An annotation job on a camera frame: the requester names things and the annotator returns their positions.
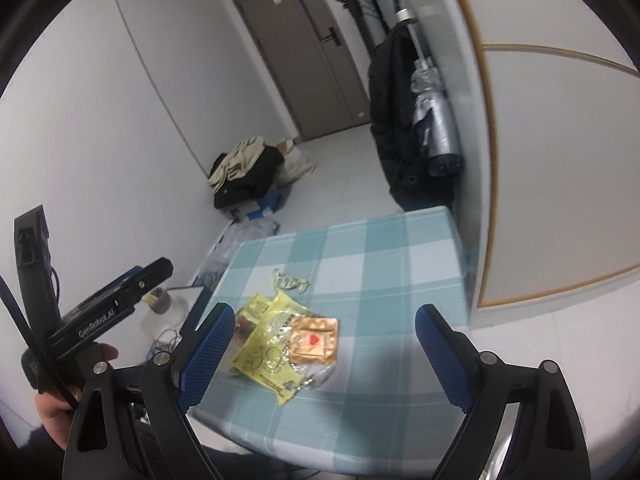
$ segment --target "screw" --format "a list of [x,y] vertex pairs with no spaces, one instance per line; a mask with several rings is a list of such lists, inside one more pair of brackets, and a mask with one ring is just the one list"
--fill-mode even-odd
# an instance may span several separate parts
[[169,359],[171,359],[171,354],[169,354],[169,352],[158,352],[154,355],[154,363],[157,365],[167,364]]
[[94,374],[96,375],[103,374],[107,371],[107,368],[109,368],[109,365],[104,361],[100,361],[99,363],[96,363],[94,365]]
[[493,352],[482,352],[480,360],[486,365],[495,365],[498,362],[498,357]]
[[558,368],[558,365],[553,361],[545,361],[545,363],[543,364],[543,368],[550,374],[555,374],[560,369]]

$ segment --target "blue textured pad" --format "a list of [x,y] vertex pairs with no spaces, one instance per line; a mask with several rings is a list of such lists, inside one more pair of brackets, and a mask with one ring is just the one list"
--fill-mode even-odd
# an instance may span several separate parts
[[180,373],[180,396],[176,404],[181,413],[199,404],[234,334],[236,317],[228,304],[195,349]]
[[469,378],[465,367],[440,332],[429,311],[420,307],[415,313],[415,335],[436,372],[447,399],[464,413],[474,405],[469,393]]

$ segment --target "striped cloth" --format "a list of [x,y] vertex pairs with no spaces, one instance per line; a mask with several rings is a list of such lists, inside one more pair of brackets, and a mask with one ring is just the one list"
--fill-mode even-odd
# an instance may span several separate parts
[[283,406],[244,376],[216,374],[191,415],[249,449],[343,474],[424,476],[434,471],[463,415],[448,403],[414,331],[433,303],[466,325],[462,245],[444,207],[244,243],[202,319],[224,301],[236,310],[274,294],[273,269],[308,278],[287,291],[340,320],[338,364],[316,390]]

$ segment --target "tablecloth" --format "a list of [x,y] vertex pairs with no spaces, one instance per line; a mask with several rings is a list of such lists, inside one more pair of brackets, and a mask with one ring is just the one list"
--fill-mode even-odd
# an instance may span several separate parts
[[437,466],[463,415],[448,403],[414,332],[433,303],[466,325],[463,249],[446,208],[432,208],[245,242],[202,319],[274,294],[273,269],[307,278],[313,312],[340,320],[329,380],[283,406],[244,376],[216,374],[191,415],[242,446],[344,474],[419,476]]

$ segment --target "blue gripper pad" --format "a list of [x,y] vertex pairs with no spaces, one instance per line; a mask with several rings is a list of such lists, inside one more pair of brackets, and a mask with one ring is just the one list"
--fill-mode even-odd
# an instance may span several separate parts
[[226,347],[234,334],[236,316],[234,310],[226,303],[217,304],[200,325],[196,332],[189,334],[183,348],[189,353],[184,360],[176,359],[178,380],[174,381],[180,388],[176,405],[182,414],[191,406],[199,404],[209,387],[213,373],[218,368]]
[[[415,313],[415,335],[427,355],[433,371],[440,381],[440,385],[447,395],[447,399],[454,406],[459,407],[465,414],[471,411],[474,401],[469,392],[469,377],[465,367],[456,356],[453,348],[443,335],[426,305]],[[454,333],[446,322],[441,319],[450,333]]]

